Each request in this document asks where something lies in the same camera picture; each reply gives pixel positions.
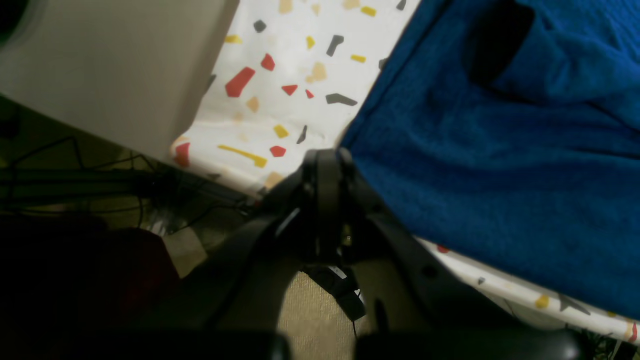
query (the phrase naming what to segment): blue fabric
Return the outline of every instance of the blue fabric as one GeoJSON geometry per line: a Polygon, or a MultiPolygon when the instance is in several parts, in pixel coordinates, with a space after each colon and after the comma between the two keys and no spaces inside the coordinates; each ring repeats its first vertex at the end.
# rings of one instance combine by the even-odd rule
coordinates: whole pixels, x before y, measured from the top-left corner
{"type": "Polygon", "coordinates": [[[422,0],[343,146],[417,236],[640,318],[638,2],[517,1],[531,27],[479,84],[496,3],[422,0]]]}

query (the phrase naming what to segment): red shape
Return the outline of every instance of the red shape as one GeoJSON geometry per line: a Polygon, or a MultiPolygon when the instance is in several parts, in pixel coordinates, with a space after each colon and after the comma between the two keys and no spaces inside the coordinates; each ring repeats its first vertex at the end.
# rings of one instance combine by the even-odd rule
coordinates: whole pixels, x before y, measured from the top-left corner
{"type": "Polygon", "coordinates": [[[274,146],[269,150],[271,150],[271,153],[273,154],[274,158],[279,158],[281,156],[284,156],[284,153],[287,152],[287,149],[283,148],[282,146],[274,146]]]}
{"type": "Polygon", "coordinates": [[[438,245],[438,251],[441,252],[442,254],[446,254],[451,250],[447,249],[446,247],[444,247],[442,245],[438,245]]]}
{"type": "Polygon", "coordinates": [[[287,95],[291,96],[291,94],[293,94],[297,88],[298,88],[297,85],[285,85],[282,87],[282,90],[284,90],[284,92],[286,92],[287,95]]]}
{"type": "Polygon", "coordinates": [[[175,147],[175,158],[173,160],[180,167],[189,167],[189,146],[190,142],[175,147]]]}
{"type": "Polygon", "coordinates": [[[633,343],[636,339],[638,339],[638,329],[636,327],[636,322],[634,322],[634,326],[631,330],[632,330],[632,335],[629,338],[629,342],[633,343]]]}
{"type": "Polygon", "coordinates": [[[273,71],[273,68],[276,67],[276,63],[273,62],[273,58],[269,54],[264,55],[264,59],[262,59],[260,65],[269,71],[273,71]]]}
{"type": "Polygon", "coordinates": [[[240,70],[240,72],[238,72],[237,75],[225,85],[227,95],[229,97],[240,97],[242,90],[249,83],[249,80],[251,80],[254,74],[255,70],[250,67],[245,67],[240,70]]]}

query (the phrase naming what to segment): red object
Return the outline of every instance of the red object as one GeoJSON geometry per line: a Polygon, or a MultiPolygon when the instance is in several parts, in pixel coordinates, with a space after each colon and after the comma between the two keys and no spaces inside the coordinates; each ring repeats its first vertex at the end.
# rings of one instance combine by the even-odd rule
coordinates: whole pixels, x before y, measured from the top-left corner
{"type": "Polygon", "coordinates": [[[451,250],[447,249],[446,247],[444,247],[442,245],[438,245],[438,251],[441,252],[442,254],[446,254],[451,250]]]}
{"type": "Polygon", "coordinates": [[[273,62],[273,58],[269,54],[264,55],[264,59],[262,59],[260,65],[269,71],[273,71],[273,68],[276,67],[276,63],[273,62]]]}
{"type": "Polygon", "coordinates": [[[286,92],[287,95],[291,96],[291,94],[293,94],[297,88],[298,88],[297,85],[285,85],[282,87],[282,90],[284,90],[284,92],[286,92]]]}
{"type": "Polygon", "coordinates": [[[271,153],[274,158],[279,158],[281,156],[284,156],[284,153],[287,152],[287,149],[283,148],[282,146],[274,146],[269,150],[271,150],[271,153]]]}
{"type": "Polygon", "coordinates": [[[632,335],[629,338],[629,342],[633,343],[638,338],[638,329],[636,327],[636,322],[634,322],[634,327],[631,330],[632,330],[632,335]]]}
{"type": "Polygon", "coordinates": [[[250,67],[245,67],[240,70],[240,72],[238,72],[237,75],[225,85],[227,95],[229,97],[240,97],[242,90],[249,83],[249,80],[251,80],[254,74],[255,70],[250,67]]]}
{"type": "Polygon", "coordinates": [[[180,167],[189,167],[189,146],[190,142],[175,147],[175,158],[173,160],[180,167]]]}

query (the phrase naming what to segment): gray shape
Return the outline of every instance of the gray shape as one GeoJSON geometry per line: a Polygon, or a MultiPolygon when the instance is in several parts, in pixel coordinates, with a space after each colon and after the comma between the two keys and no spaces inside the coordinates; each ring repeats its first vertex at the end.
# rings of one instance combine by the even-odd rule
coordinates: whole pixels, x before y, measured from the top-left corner
{"type": "Polygon", "coordinates": [[[257,33],[262,33],[267,28],[267,24],[262,20],[258,20],[253,23],[253,28],[257,33]]]}
{"type": "Polygon", "coordinates": [[[341,104],[345,104],[345,105],[349,105],[349,106],[354,106],[355,104],[357,104],[358,102],[350,99],[342,94],[338,94],[338,93],[334,93],[334,94],[329,94],[326,96],[326,103],[327,104],[335,104],[336,102],[339,102],[341,104]]]}
{"type": "Polygon", "coordinates": [[[298,141],[296,143],[301,143],[305,141],[306,138],[307,138],[307,126],[305,125],[305,127],[302,128],[302,134],[300,134],[300,137],[298,138],[298,141]]]}
{"type": "Polygon", "coordinates": [[[215,74],[212,74],[212,75],[209,77],[209,82],[207,83],[207,89],[206,89],[206,90],[204,90],[204,93],[205,93],[205,94],[207,93],[207,91],[209,91],[209,88],[211,87],[211,84],[213,84],[213,81],[214,81],[215,79],[216,79],[216,75],[215,75],[215,74]]]}
{"type": "Polygon", "coordinates": [[[335,48],[338,47],[338,45],[342,44],[343,42],[344,42],[344,36],[334,35],[333,39],[331,39],[331,43],[329,44],[329,48],[326,50],[326,54],[329,56],[333,56],[333,53],[335,52],[335,48]]]}
{"type": "Polygon", "coordinates": [[[585,313],[587,315],[591,315],[589,310],[585,309],[580,304],[576,303],[572,299],[569,299],[568,297],[566,297],[566,296],[564,296],[564,295],[562,295],[560,293],[558,293],[558,299],[560,300],[560,311],[564,311],[567,307],[572,307],[572,308],[580,311],[581,313],[585,313]]]}

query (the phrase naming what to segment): blue towel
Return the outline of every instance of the blue towel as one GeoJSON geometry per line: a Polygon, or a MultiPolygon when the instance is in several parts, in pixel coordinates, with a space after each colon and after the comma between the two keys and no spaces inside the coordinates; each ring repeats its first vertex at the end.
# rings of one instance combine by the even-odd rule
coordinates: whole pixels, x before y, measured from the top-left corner
{"type": "Polygon", "coordinates": [[[639,6],[423,0],[343,146],[417,236],[640,318],[639,6]]]}

